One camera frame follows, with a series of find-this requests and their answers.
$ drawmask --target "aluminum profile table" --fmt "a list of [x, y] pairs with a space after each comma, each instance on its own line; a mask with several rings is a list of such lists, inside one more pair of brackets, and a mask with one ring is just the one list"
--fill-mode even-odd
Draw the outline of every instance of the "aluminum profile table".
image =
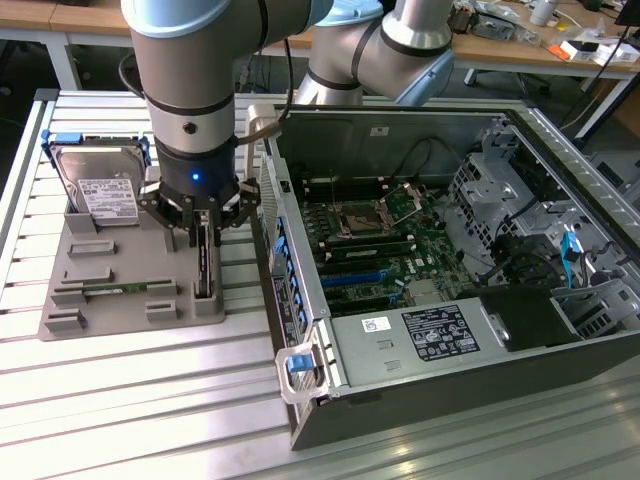
[[[239, 95], [236, 130], [250, 104], [283, 100]], [[67, 202], [40, 153], [45, 128], [149, 134], [150, 122], [124, 93], [34, 103], [0, 203], [0, 478], [638, 477], [640, 357], [584, 384], [291, 452], [246, 226], [223, 237], [224, 323], [40, 342]]]

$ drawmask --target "blue pcie slot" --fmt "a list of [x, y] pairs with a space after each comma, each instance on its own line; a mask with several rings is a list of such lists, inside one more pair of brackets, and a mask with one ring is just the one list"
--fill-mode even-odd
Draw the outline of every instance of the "blue pcie slot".
[[322, 286], [341, 287], [344, 285], [357, 285], [360, 283], [380, 283], [387, 277], [389, 270], [380, 270], [374, 273], [357, 273], [353, 275], [343, 275], [340, 277], [329, 277], [321, 280]]

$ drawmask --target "gray floor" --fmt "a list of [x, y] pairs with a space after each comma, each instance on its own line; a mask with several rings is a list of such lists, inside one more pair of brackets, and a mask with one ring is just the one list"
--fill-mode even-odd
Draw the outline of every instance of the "gray floor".
[[[120, 58], [126, 54], [125, 49], [103, 47], [75, 47], [74, 57], [81, 73], [88, 74], [83, 80], [87, 90], [122, 90], [117, 75]], [[238, 62], [236, 71], [241, 71], [246, 61]], [[296, 86], [302, 80], [307, 62], [294, 59]], [[282, 93], [287, 87], [286, 62], [283, 58], [257, 58], [251, 65], [249, 83], [245, 92], [253, 88], [257, 92], [270, 91]], [[478, 77], [474, 87], [463, 83], [466, 72], [455, 70], [444, 91], [444, 97], [454, 98], [524, 98], [525, 95], [515, 75], [510, 73], [491, 72]], [[579, 98], [581, 92], [578, 82], [567, 77], [551, 77], [551, 94], [545, 96], [538, 91], [538, 83], [529, 83], [530, 99], [536, 103], [549, 118], [558, 122], [567, 109]], [[11, 168], [11, 162], [22, 133], [19, 124], [24, 123], [29, 112], [33, 95], [38, 88], [57, 88], [53, 68], [45, 50], [31, 46], [26, 52], [19, 51], [9, 62], [6, 71], [0, 72], [0, 85], [12, 87], [10, 96], [0, 95], [0, 186], [4, 187], [4, 179]], [[584, 105], [576, 109], [580, 112], [589, 99], [583, 99]], [[571, 137], [580, 128], [576, 124], [566, 133]], [[606, 121], [599, 131], [590, 139], [584, 148], [586, 154], [595, 151], [640, 149], [640, 139], [629, 132], [615, 118]]]

